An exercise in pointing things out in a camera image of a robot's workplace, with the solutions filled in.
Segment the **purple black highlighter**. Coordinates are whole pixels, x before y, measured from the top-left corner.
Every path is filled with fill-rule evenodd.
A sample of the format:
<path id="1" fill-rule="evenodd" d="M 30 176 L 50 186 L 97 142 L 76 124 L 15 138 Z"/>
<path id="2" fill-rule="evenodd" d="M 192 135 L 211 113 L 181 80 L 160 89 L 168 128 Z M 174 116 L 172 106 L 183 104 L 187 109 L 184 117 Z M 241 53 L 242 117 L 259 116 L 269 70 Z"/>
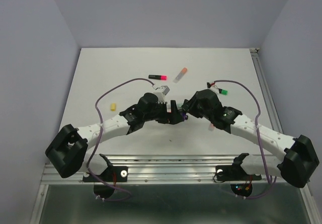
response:
<path id="1" fill-rule="evenodd" d="M 181 116 L 182 116 L 183 121 L 186 121 L 189 118 L 189 116 L 185 112 L 182 112 Z"/>

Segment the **yellow pen cap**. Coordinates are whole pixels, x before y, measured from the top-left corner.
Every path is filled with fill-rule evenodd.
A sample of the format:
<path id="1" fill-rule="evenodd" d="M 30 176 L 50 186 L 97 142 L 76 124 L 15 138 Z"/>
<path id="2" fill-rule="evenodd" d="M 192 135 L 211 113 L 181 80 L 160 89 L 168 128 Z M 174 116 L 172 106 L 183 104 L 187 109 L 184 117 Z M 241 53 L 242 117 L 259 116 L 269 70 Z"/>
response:
<path id="1" fill-rule="evenodd" d="M 112 104 L 110 105 L 110 110 L 111 110 L 111 111 L 116 111 L 116 110 L 117 110 L 117 104 L 116 104 L 116 103 L 112 103 Z"/>

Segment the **tan cap translucent highlighter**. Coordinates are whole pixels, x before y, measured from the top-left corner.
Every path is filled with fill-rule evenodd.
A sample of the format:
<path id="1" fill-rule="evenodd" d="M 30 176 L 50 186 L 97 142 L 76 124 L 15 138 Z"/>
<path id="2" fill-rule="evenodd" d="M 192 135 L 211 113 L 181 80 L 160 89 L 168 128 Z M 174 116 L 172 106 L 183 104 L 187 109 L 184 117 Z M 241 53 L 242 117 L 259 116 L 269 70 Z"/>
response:
<path id="1" fill-rule="evenodd" d="M 210 124 L 209 127 L 208 127 L 208 130 L 213 131 L 214 129 L 215 129 L 215 126 L 213 124 Z"/>

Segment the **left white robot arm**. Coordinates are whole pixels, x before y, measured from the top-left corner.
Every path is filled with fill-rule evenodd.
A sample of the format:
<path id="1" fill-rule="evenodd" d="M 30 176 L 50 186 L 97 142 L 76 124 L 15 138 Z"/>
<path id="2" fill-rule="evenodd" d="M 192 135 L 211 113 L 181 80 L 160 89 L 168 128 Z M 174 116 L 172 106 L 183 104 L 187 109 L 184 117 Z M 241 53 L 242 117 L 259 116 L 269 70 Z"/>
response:
<path id="1" fill-rule="evenodd" d="M 91 168 L 96 177 L 106 181 L 112 175 L 112 168 L 104 163 L 92 167 L 89 160 L 93 157 L 87 154 L 87 150 L 114 137 L 134 133 L 148 121 L 175 125 L 185 121 L 185 117 L 176 101 L 172 100 L 168 108 L 166 103 L 158 100 L 157 95 L 146 93 L 137 104 L 108 120 L 79 128 L 71 124 L 64 126 L 46 149 L 45 155 L 62 178 L 72 176 L 81 168 Z"/>

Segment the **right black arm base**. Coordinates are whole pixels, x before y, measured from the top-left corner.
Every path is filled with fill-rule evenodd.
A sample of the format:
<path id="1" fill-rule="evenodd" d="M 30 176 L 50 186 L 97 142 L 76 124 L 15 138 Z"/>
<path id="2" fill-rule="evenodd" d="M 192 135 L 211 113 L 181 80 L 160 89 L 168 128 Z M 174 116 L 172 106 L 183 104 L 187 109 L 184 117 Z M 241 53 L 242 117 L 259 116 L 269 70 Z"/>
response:
<path id="1" fill-rule="evenodd" d="M 221 165 L 216 167 L 216 172 L 213 176 L 215 183 L 224 183 L 226 181 L 243 181 L 239 184 L 231 184 L 232 192 L 243 198 L 248 198 L 253 191 L 253 181 L 260 181 L 261 175 L 247 174 L 242 169 L 242 163 L 250 154 L 242 153 L 234 158 L 231 165 Z"/>

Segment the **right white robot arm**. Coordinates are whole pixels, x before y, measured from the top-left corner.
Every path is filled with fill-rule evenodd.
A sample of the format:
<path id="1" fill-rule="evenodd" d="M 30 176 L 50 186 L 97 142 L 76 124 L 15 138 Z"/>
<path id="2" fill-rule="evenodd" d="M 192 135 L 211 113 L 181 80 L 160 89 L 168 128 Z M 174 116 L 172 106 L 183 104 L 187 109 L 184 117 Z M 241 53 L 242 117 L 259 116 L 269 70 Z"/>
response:
<path id="1" fill-rule="evenodd" d="M 241 137 L 271 153 L 267 157 L 240 154 L 231 165 L 219 166 L 219 181 L 242 181 L 253 175 L 268 175 L 303 188 L 319 165 L 308 137 L 300 135 L 295 138 L 265 126 L 256 126 L 241 111 L 222 106 L 218 96 L 209 89 L 197 91 L 190 100 L 184 101 L 182 109 L 196 118 L 206 118 L 216 129 Z"/>

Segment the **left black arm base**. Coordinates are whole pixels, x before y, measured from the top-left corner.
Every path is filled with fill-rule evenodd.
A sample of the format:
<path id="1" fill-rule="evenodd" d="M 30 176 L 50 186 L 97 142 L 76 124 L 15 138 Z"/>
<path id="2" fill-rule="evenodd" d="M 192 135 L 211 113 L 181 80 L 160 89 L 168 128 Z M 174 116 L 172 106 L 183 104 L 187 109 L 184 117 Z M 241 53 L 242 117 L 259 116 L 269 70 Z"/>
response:
<path id="1" fill-rule="evenodd" d="M 132 197 L 132 193 L 117 184 L 127 181 L 128 168 L 115 167 L 104 154 L 91 156 L 86 154 L 79 172 L 83 179 L 90 183 L 97 183 L 93 192 L 95 198 L 103 202 L 118 202 Z"/>

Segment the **green black highlighter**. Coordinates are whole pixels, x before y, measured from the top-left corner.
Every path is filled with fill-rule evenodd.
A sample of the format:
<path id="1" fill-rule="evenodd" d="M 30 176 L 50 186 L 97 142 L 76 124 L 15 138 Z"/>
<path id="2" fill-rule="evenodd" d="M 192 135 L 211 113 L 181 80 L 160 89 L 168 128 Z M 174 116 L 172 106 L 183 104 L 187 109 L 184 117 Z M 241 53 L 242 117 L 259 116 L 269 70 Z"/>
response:
<path id="1" fill-rule="evenodd" d="M 227 95 L 228 91 L 227 90 L 223 90 L 223 89 L 219 89 L 219 93 L 222 95 Z"/>

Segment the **peach cap translucent highlighter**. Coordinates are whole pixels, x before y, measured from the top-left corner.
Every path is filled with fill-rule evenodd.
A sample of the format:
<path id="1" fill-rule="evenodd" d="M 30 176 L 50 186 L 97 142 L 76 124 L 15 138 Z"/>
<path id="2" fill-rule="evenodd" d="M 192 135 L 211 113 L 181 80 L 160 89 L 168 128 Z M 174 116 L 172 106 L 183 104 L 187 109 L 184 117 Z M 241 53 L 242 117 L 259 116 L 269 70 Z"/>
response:
<path id="1" fill-rule="evenodd" d="M 174 83 L 178 83 L 182 77 L 187 73 L 188 69 L 186 67 L 184 67 L 179 73 L 178 75 L 174 78 L 173 82 Z"/>

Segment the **pink black highlighter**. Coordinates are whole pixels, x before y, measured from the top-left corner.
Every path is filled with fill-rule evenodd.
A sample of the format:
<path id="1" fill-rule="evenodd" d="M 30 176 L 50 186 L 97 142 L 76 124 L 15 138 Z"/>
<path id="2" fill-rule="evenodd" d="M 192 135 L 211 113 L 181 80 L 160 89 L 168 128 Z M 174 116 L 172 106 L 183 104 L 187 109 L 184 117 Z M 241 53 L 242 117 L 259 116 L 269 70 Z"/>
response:
<path id="1" fill-rule="evenodd" d="M 151 80 L 160 80 L 160 81 L 166 81 L 167 80 L 166 75 L 149 74 L 148 78 L 151 79 Z"/>

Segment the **aluminium front rail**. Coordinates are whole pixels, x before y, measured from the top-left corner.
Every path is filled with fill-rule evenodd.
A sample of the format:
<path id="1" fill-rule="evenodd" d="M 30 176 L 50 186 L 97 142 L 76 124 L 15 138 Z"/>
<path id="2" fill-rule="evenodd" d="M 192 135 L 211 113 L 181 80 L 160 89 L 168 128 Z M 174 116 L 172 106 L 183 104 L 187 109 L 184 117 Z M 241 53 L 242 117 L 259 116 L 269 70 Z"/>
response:
<path id="1" fill-rule="evenodd" d="M 114 166 L 114 169 L 125 168 L 126 172 L 118 174 L 117 184 L 120 185 L 144 185 L 144 184 L 211 184 L 213 177 L 223 171 L 223 166 L 231 166 L 236 155 L 166 155 L 166 156 L 107 156 Z M 252 177 L 253 183 L 265 183 L 264 167 L 260 155 L 251 155 L 243 162 L 246 162 L 247 173 L 256 174 L 261 177 Z M 278 176 L 277 183 L 286 183 L 277 167 L 280 161 L 275 160 L 272 155 L 266 156 L 269 174 Z M 41 184 L 67 185 L 67 184 L 91 184 L 96 182 L 95 178 L 83 170 L 76 172 L 70 177 L 61 178 L 52 164 L 45 165 Z"/>

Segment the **aluminium rail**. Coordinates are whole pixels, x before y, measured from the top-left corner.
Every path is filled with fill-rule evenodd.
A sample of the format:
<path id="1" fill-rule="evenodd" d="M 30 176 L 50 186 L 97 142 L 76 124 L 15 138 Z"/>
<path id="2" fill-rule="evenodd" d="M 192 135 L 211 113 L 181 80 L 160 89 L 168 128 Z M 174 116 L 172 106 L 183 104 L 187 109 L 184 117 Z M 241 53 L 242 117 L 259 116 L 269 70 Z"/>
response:
<path id="1" fill-rule="evenodd" d="M 114 166 L 114 169 L 125 168 L 126 172 L 118 174 L 117 184 L 120 185 L 144 185 L 144 184 L 211 184 L 213 177 L 223 171 L 223 166 L 231 166 L 236 155 L 166 155 L 166 156 L 107 156 Z M 243 162 L 246 162 L 247 173 L 256 174 L 261 177 L 252 177 L 253 183 L 265 183 L 264 167 L 260 155 L 251 155 Z M 272 155 L 266 156 L 269 174 L 278 176 L 277 183 L 286 183 L 277 167 L 280 161 L 275 160 Z M 52 164 L 45 165 L 41 184 L 67 185 L 67 184 L 91 184 L 96 182 L 95 178 L 83 170 L 76 172 L 70 177 L 61 178 Z"/>
<path id="2" fill-rule="evenodd" d="M 264 71 L 261 66 L 260 57 L 259 57 L 259 49 L 251 48 L 250 49 L 251 58 L 254 64 L 254 68 L 257 74 L 257 78 L 259 80 L 260 88 L 262 91 L 262 95 L 264 98 L 266 110 L 268 112 L 268 116 L 272 125 L 272 129 L 283 133 L 282 125 L 280 123 L 280 119 L 278 117 L 278 113 L 274 104 L 274 100 L 272 98 Z"/>

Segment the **aluminium right rail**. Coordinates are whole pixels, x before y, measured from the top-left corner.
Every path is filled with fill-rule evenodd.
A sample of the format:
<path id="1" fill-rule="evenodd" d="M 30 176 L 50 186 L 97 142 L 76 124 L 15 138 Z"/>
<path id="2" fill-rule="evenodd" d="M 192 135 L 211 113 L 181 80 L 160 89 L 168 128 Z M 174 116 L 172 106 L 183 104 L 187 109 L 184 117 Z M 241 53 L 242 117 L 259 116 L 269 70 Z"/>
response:
<path id="1" fill-rule="evenodd" d="M 280 123 L 280 119 L 278 117 L 278 113 L 274 104 L 274 100 L 272 98 L 264 71 L 261 66 L 260 57 L 259 57 L 259 49 L 251 48 L 250 49 L 251 58 L 254 64 L 254 68 L 257 74 L 257 78 L 259 80 L 260 88 L 262 91 L 262 95 L 264 98 L 266 110 L 268 112 L 268 116 L 272 125 L 272 129 L 283 133 L 282 125 Z"/>

